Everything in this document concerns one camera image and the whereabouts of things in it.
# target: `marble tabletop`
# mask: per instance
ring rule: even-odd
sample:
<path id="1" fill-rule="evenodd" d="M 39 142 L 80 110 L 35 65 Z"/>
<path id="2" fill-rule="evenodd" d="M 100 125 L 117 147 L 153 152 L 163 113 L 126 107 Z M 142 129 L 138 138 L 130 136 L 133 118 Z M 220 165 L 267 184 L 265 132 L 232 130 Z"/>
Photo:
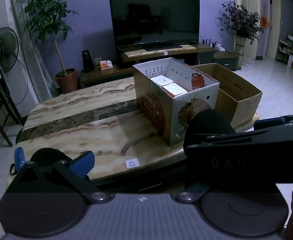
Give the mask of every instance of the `marble tabletop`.
<path id="1" fill-rule="evenodd" d="M 253 127 L 253 120 L 236 128 Z M 168 147 L 137 108 L 133 77 L 78 90 L 39 103 L 30 112 L 18 139 L 26 161 L 44 147 L 61 150 L 72 159 L 86 151 L 95 154 L 90 179 L 142 169 L 176 156 L 185 158 L 183 142 Z M 139 167 L 125 161 L 138 158 Z M 8 175 L 7 186 L 13 180 Z"/>

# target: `purple wall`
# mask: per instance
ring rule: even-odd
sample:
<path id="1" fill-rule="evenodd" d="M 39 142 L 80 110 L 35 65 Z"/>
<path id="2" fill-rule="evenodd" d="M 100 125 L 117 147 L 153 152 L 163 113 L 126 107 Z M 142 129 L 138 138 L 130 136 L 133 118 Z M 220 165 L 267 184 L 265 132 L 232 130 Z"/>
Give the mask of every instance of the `purple wall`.
<path id="1" fill-rule="evenodd" d="M 217 40 L 227 50 L 231 50 L 232 35 L 221 32 L 215 18 L 222 11 L 221 4 L 226 1 L 230 0 L 200 0 L 200 38 Z M 78 11 L 80 15 L 69 15 L 66 18 L 74 33 L 70 33 L 65 41 L 58 41 L 65 66 L 76 68 L 79 75 L 83 68 L 83 49 L 89 49 L 93 60 L 95 57 L 102 57 L 103 60 L 116 59 L 109 0 L 74 0 L 69 2 L 68 7 Z M 39 44 L 39 47 L 48 71 L 54 77 L 61 71 L 61 65 L 52 39 L 48 39 L 45 44 Z"/>
<path id="2" fill-rule="evenodd" d="M 264 0 L 261 0 L 261 13 L 263 13 L 263 1 Z M 281 25 L 280 38 L 285 39 L 287 34 L 293 33 L 293 0 L 281 0 L 281 14 L 281 21 L 283 24 Z M 264 54 L 266 46 L 265 39 L 267 39 L 266 32 L 264 32 L 264 34 L 260 33 L 260 42 L 257 47 L 256 54 L 257 56 L 263 56 Z"/>

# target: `tv screen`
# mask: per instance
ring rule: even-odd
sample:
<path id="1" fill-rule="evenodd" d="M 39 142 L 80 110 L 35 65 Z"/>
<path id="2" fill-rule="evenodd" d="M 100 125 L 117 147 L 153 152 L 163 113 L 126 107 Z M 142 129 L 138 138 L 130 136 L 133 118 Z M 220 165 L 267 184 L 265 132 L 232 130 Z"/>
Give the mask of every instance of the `tv screen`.
<path id="1" fill-rule="evenodd" d="M 200 0 L 110 0 L 116 47 L 199 42 Z"/>

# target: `black speaker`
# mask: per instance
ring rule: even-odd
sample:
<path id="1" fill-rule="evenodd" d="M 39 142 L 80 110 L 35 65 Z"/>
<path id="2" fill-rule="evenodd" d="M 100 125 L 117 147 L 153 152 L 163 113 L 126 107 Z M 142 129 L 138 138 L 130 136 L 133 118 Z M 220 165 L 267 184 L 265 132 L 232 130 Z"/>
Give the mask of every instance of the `black speaker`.
<path id="1" fill-rule="evenodd" d="M 82 60 L 83 60 L 83 71 L 84 73 L 89 73 L 94 70 L 94 65 L 90 56 L 88 49 L 82 50 Z"/>

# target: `vase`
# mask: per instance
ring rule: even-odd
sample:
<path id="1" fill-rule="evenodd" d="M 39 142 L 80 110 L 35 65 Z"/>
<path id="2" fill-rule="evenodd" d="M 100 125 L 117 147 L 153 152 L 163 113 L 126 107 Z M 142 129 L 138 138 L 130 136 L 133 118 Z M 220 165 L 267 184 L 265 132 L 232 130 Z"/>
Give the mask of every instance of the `vase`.
<path id="1" fill-rule="evenodd" d="M 243 63 L 246 40 L 247 38 L 243 38 L 238 35 L 235 35 L 234 53 L 239 55 L 238 69 L 241 69 L 241 66 Z"/>
<path id="2" fill-rule="evenodd" d="M 70 68 L 66 70 L 67 76 L 64 76 L 63 71 L 56 74 L 54 79 L 62 89 L 63 94 L 67 94 L 78 89 L 78 83 L 76 80 L 76 70 Z"/>

